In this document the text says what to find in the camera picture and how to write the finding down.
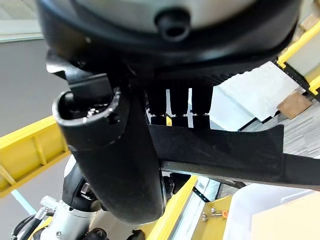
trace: black plastic housing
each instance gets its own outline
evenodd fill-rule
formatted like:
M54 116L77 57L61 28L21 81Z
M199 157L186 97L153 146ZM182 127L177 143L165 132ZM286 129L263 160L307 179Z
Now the black plastic housing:
M77 1L37 2L43 35L58 56L72 63L86 62L86 68L119 61L137 76L160 80L203 75L221 79L260 66L291 41L301 3L258 0L224 22L191 29L183 41L167 42L157 34L107 22Z
M101 204L130 224L161 217L165 200L160 165L139 99L116 92L105 111L65 119L65 96L53 104L53 115Z

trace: yellow metal railing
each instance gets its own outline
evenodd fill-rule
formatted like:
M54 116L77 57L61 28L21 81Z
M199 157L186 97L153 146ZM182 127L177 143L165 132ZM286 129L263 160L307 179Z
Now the yellow metal railing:
M52 116L0 138L0 197L70 154Z
M306 31L298 41L288 47L288 49L281 56L279 56L276 63L284 69L286 67L285 62L319 32L320 21L318 21L312 28Z

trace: yellow metal frame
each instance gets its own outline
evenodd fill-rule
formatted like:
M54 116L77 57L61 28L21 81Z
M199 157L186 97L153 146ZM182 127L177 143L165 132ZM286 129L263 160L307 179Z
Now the yellow metal frame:
M309 91L312 92L314 95L318 95L317 89L320 88L320 75L313 79L311 82L309 82L309 85Z
M207 221L200 217L191 240L222 240L227 219L221 216L210 216L211 208L217 211L229 211L232 196L226 196L204 205L203 213L207 215Z
M0 197L70 154L53 116L0 138Z
M320 31L320 21L318 21L312 28L306 31L298 41L293 43L288 49L278 58L276 62L283 69L286 67L285 62L292 57L303 45L312 39Z
M191 176L177 194L169 200L163 216L155 223L146 224L140 228L144 232L147 240L167 240L170 237L180 214L185 209L197 180L197 176Z

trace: black cable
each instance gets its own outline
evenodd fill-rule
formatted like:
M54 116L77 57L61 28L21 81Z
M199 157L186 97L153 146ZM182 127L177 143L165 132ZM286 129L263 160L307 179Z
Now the black cable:
M48 217L53 217L55 213L54 212L48 212L46 215ZM27 216L25 219L23 219L21 222L19 222L15 228L12 231L12 239L16 239L20 231L35 217L35 214Z
M25 219L19 222L17 226L15 226L15 228L13 229L12 236L17 236L19 232L24 228L24 226L27 225L34 217L35 214L27 216Z
M35 231L35 229L39 226L42 219L33 218L29 227L24 231L19 240L28 240L31 234Z

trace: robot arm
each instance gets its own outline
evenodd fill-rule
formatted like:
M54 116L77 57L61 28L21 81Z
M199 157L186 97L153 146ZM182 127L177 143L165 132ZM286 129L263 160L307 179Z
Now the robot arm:
M155 221L172 191L161 170L319 185L318 172L300 171L319 163L283 153L282 126L261 133L217 131L209 129L207 115L213 86L273 60L290 43L300 3L38 0L47 70L70 87L52 107L77 162L65 178L64 204L90 216L101 204L131 224ZM185 128L188 88L194 128ZM166 89L173 127L165 126ZM157 125L147 124L146 108ZM83 193L88 189L90 196ZM51 239L55 223L41 239Z

